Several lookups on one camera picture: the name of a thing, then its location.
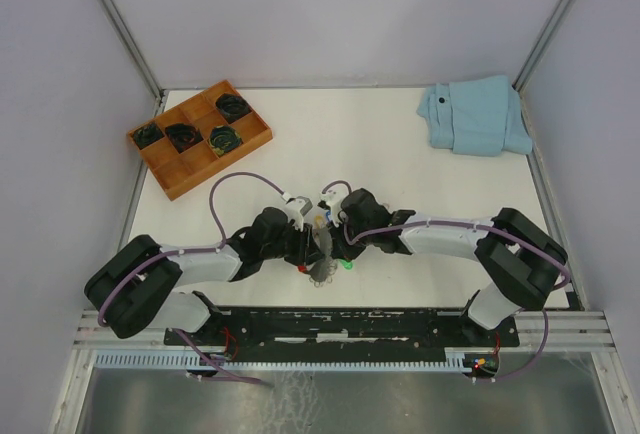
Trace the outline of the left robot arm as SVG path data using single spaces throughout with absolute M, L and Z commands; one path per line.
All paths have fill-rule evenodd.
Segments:
M 100 326 L 120 339 L 156 324 L 187 331 L 198 343 L 209 344 L 220 335 L 220 318 L 200 295 L 176 289 L 239 282 L 274 259 L 307 274 L 325 254 L 310 224 L 298 227 L 284 211 L 267 207 L 221 247 L 171 247 L 139 235 L 87 281 L 84 295 L 98 310 Z

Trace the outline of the metal key holder red handle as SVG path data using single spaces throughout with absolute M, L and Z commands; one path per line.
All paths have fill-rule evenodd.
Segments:
M 331 255 L 332 237 L 326 226 L 313 227 L 311 239 L 314 241 L 316 250 L 307 256 L 299 270 L 309 277 L 309 281 L 316 288 L 320 288 L 333 281 L 338 264 Z

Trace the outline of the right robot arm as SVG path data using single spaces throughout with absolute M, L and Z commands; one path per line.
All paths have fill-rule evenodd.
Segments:
M 460 336 L 472 345 L 486 342 L 506 318 L 542 310 L 570 281 L 565 249 L 514 208 L 479 220 L 429 217 L 391 212 L 364 188 L 340 194 L 331 187 L 321 192 L 319 206 L 328 211 L 335 259 L 352 261 L 374 246 L 386 254 L 479 263 L 490 284 L 471 298 L 458 322 Z

